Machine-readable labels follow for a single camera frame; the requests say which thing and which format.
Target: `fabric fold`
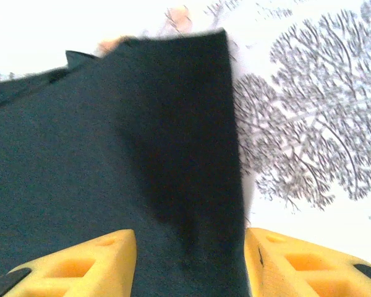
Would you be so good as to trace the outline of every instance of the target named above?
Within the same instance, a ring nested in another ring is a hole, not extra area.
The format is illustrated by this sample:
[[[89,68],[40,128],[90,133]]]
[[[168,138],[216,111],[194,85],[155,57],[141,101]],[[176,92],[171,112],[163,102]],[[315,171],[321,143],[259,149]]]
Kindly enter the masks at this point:
[[[86,63],[97,59],[97,57],[78,51],[66,51],[66,59],[67,67],[51,69],[21,79],[0,82],[0,107],[12,100],[18,100],[33,92],[39,92],[48,84],[63,79],[69,73],[77,71]]]
[[[0,107],[0,273],[135,230],[132,296],[248,296],[224,31],[130,39]]]

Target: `yellow plastic part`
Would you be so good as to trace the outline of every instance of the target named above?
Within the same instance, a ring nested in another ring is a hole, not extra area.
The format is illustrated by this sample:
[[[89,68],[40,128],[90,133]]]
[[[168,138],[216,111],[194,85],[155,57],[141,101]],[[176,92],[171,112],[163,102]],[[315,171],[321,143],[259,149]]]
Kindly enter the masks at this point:
[[[14,268],[32,272],[5,296],[129,297],[135,265],[135,234],[120,230]]]
[[[371,297],[371,264],[306,241],[248,228],[245,261],[253,297]]]

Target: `folded fabric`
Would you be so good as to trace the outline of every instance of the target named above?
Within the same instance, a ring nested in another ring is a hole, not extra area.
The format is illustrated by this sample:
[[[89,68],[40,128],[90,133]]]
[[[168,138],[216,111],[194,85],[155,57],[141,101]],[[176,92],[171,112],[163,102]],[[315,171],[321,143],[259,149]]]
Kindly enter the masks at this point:
[[[132,296],[248,296],[226,33],[43,80],[0,106],[0,273],[130,228]]]
[[[64,78],[67,74],[80,69],[85,63],[97,57],[77,51],[66,51],[66,58],[67,67],[51,69],[23,79],[0,82],[0,106],[39,91],[48,84],[52,84]]]

